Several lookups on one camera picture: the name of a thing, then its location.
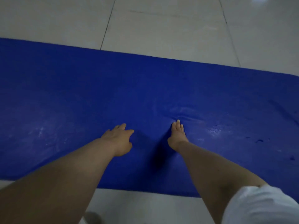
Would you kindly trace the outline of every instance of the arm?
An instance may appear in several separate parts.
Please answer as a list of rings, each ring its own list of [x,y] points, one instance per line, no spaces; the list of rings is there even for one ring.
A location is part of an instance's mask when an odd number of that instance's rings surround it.
[[[245,168],[190,143],[180,121],[171,127],[169,146],[179,152],[214,222],[220,224],[226,205],[243,186],[267,184]]]
[[[114,156],[130,151],[126,125],[53,161],[0,191],[2,223],[79,223]]]

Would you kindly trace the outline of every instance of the yoga mat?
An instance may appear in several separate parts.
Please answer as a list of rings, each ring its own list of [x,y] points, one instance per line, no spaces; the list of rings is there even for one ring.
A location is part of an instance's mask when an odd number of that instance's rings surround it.
[[[167,145],[180,119],[190,142],[299,200],[297,76],[12,39],[0,39],[0,72],[1,179],[125,122],[133,148],[98,187],[199,196]]]

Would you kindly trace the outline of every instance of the white shirt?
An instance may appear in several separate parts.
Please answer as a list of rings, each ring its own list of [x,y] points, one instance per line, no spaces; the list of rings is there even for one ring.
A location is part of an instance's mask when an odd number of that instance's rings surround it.
[[[299,224],[299,205],[281,189],[242,187],[228,203],[222,224]]]

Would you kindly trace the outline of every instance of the hand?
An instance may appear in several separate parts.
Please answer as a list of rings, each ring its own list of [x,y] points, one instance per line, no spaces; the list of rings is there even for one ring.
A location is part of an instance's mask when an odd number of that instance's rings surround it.
[[[180,123],[180,120],[173,122],[171,125],[171,136],[168,138],[169,146],[178,152],[178,145],[180,142],[189,142],[185,133],[184,126]]]
[[[123,123],[115,126],[113,130],[107,130],[101,136],[101,140],[114,150],[114,156],[127,154],[132,148],[129,138],[134,133],[134,130],[125,130],[125,128],[126,124]]]

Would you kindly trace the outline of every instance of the forearm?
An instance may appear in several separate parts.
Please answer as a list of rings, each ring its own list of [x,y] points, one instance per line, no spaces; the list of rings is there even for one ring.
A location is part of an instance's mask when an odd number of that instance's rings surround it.
[[[221,222],[227,203],[241,187],[266,184],[247,169],[192,143],[181,142],[178,152],[215,223]]]
[[[0,191],[4,223],[78,223],[113,158],[97,139]]]

